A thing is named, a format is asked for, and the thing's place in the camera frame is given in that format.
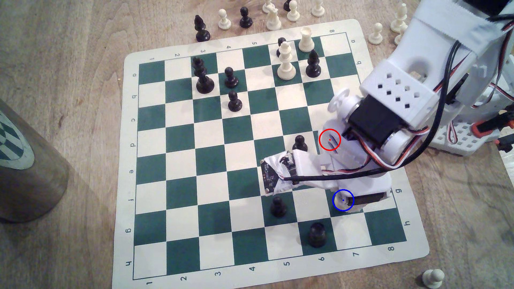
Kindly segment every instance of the red circle marker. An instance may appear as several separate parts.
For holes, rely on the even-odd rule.
[[[335,131],[335,132],[336,132],[336,134],[339,136],[339,144],[337,145],[337,147],[335,147],[335,148],[333,148],[333,149],[331,149],[331,150],[326,149],[326,148],[325,148],[325,147],[323,147],[323,145],[321,144],[321,135],[323,135],[323,133],[324,133],[324,132],[326,132],[326,131]],[[320,146],[321,146],[321,148],[322,148],[322,149],[324,149],[324,150],[326,150],[326,151],[333,151],[333,150],[336,150],[336,149],[341,145],[341,135],[340,135],[336,130],[333,130],[333,129],[326,129],[326,130],[324,130],[324,131],[322,131],[322,132],[321,132],[321,134],[320,134],[320,136],[319,136],[319,138],[318,138],[318,142],[319,142],[319,144],[320,144]]]

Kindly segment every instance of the chessboard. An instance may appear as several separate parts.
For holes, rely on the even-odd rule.
[[[424,257],[428,242],[404,169],[391,172],[392,197],[347,213],[334,192],[301,186],[270,212],[260,160],[318,134],[334,117],[335,92],[373,66],[356,20],[315,24],[322,69],[305,74],[301,27],[130,54],[125,59],[113,288],[237,288]],[[296,76],[277,76],[277,39],[292,47]],[[215,87],[196,90],[192,58]],[[225,68],[243,103],[228,110]],[[311,224],[327,242],[307,242]]]

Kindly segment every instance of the black pawn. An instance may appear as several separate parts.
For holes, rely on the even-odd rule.
[[[250,28],[253,24],[252,18],[248,17],[248,8],[242,7],[241,10],[241,20],[239,20],[239,25],[243,28]]]
[[[326,243],[325,226],[321,223],[314,223],[310,226],[309,238],[307,239],[309,245],[314,248],[319,248]]]
[[[198,31],[196,34],[196,40],[198,42],[203,42],[211,39],[211,34],[205,30],[205,23],[204,20],[200,17],[200,15],[197,15],[194,17],[194,29]]]
[[[313,49],[309,54],[309,59],[307,59],[307,69],[305,73],[307,76],[311,78],[318,77],[321,74],[321,67],[320,64],[320,58],[318,56],[318,53]]]
[[[230,109],[231,112],[238,112],[241,110],[243,103],[239,98],[237,98],[237,92],[230,91],[228,93],[228,99],[230,99],[228,102],[228,109]]]
[[[295,144],[292,145],[292,149],[298,149],[304,152],[307,151],[307,145],[305,144],[305,138],[303,137],[303,135],[297,135],[295,137]]]
[[[227,79],[225,79],[226,87],[234,88],[239,83],[239,78],[234,76],[234,69],[232,69],[232,67],[225,68],[225,76],[227,76]]]
[[[271,214],[277,218],[283,217],[287,212],[287,206],[282,201],[282,198],[276,196],[273,198],[273,203],[271,203]]]

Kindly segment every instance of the wooden table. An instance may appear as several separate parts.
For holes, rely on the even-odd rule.
[[[264,0],[43,1],[0,5],[0,97],[50,141],[73,167],[53,211],[28,224],[0,224],[0,287],[110,288],[116,212],[123,60],[131,52],[195,42],[195,14],[212,39],[266,31]],[[357,19],[367,35],[388,27],[396,1],[325,1],[284,28]],[[246,5],[254,24],[240,28]],[[409,19],[417,3],[408,1]],[[217,28],[225,8],[235,25]],[[373,64],[395,48],[396,34],[369,45]],[[513,188],[494,145],[472,157],[428,150],[407,166],[430,243],[422,259],[254,288],[412,288],[429,268],[445,288],[514,284]]]

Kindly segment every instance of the blue circle marker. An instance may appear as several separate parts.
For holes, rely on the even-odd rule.
[[[353,200],[352,205],[350,206],[350,208],[348,208],[348,209],[346,209],[346,210],[341,210],[341,209],[339,209],[339,208],[336,206],[336,202],[334,201],[334,200],[335,200],[335,198],[336,198],[336,194],[337,194],[338,192],[340,192],[340,191],[346,191],[346,192],[350,193],[350,195],[352,195],[352,200]],[[341,190],[337,191],[337,192],[334,194],[334,196],[332,197],[332,204],[334,205],[334,208],[338,209],[339,211],[341,211],[341,212],[346,212],[346,211],[350,210],[350,209],[353,207],[353,205],[355,204],[355,197],[353,196],[352,192],[350,192],[350,191],[348,191],[348,190],[345,190],[345,189],[341,189]]]

